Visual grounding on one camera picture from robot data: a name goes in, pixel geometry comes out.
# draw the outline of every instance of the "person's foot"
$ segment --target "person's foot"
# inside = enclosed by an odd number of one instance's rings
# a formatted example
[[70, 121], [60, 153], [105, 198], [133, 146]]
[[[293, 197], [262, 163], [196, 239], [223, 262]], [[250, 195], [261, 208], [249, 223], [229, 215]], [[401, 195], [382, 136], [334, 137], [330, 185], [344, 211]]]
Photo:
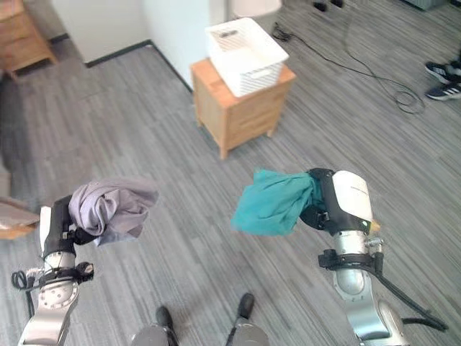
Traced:
[[322, 1], [315, 1], [314, 2], [314, 7], [316, 9], [318, 9], [319, 11], [322, 11], [322, 12], [325, 12], [328, 9], [326, 4], [324, 2], [322, 2]]
[[452, 83], [461, 79], [461, 67], [457, 67], [456, 63], [458, 62], [453, 61], [442, 65], [429, 61], [426, 63], [426, 71], [435, 76], [443, 84]]
[[448, 99], [461, 99], [461, 84], [450, 83], [441, 87], [433, 88], [426, 93], [430, 99], [447, 101]]
[[342, 7], [344, 6], [344, 1], [343, 0], [331, 0], [331, 3], [337, 7]]
[[159, 326], [168, 327], [171, 330], [173, 328], [173, 319], [171, 318], [170, 311], [165, 306], [161, 306], [156, 311], [157, 323]]
[[240, 300], [237, 310], [237, 317], [249, 319], [253, 311], [254, 296], [251, 293], [245, 293]]

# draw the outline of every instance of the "drawer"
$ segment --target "drawer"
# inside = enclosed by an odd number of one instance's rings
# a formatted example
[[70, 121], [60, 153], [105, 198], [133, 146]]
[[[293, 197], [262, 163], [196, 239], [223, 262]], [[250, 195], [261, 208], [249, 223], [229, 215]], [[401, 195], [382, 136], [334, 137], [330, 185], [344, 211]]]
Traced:
[[29, 37], [31, 34], [29, 20], [23, 14], [0, 23], [0, 43], [3, 45]]
[[263, 134], [274, 126], [279, 117], [279, 109], [267, 109], [253, 114], [239, 122], [229, 124], [229, 138], [246, 137], [246, 134], [254, 131]]
[[232, 108], [228, 128], [231, 135], [261, 125], [273, 123], [284, 102], [285, 90], [275, 89], [267, 94], [261, 94]]
[[42, 45], [35, 37], [15, 40], [8, 44], [1, 54], [5, 56], [11, 70], [17, 70], [46, 57]]

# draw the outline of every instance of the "gray cloth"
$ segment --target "gray cloth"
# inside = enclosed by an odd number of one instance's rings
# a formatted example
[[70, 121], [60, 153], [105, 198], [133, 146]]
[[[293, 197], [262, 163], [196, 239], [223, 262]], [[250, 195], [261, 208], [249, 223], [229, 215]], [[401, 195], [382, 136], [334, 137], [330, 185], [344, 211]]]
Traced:
[[80, 186], [72, 195], [72, 221], [93, 236], [96, 245], [137, 238], [148, 209], [158, 200], [153, 181], [109, 178]]

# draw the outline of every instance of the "white wall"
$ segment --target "white wall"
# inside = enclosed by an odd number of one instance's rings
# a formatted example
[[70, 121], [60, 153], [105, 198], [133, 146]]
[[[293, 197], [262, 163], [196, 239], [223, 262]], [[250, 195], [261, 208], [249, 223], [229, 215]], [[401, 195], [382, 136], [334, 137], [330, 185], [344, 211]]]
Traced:
[[205, 28], [225, 21], [225, 0], [143, 0], [150, 39], [192, 87], [190, 65], [207, 57]]
[[52, 2], [86, 63], [149, 38], [142, 0]]
[[51, 0], [24, 0], [24, 5], [44, 37], [54, 38], [66, 33]]

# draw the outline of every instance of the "teal cloth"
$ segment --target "teal cloth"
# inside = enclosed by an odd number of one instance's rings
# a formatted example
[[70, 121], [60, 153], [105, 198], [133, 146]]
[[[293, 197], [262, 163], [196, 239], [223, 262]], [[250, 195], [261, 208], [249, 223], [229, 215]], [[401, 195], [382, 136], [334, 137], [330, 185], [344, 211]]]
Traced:
[[245, 187], [232, 224], [239, 231], [257, 236], [284, 236], [293, 232], [302, 211], [321, 207], [317, 180], [308, 173], [283, 174], [260, 170], [254, 183]]

